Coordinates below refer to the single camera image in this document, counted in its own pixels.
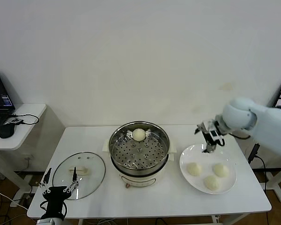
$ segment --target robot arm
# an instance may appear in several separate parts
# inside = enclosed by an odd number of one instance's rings
[[[205,152],[225,144],[223,136],[241,130],[259,144],[281,155],[281,109],[258,105],[247,98],[236,98],[225,105],[222,115],[198,125],[207,143]]]

